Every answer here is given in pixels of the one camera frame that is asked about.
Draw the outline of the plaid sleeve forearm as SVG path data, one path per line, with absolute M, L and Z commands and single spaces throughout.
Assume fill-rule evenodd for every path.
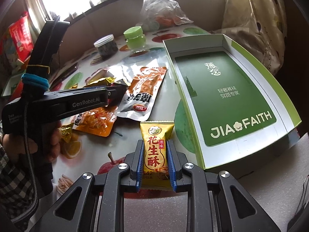
M 17 164 L 24 152 L 22 137 L 1 131 L 1 207 L 9 219 L 15 219 L 33 204 L 31 178 Z

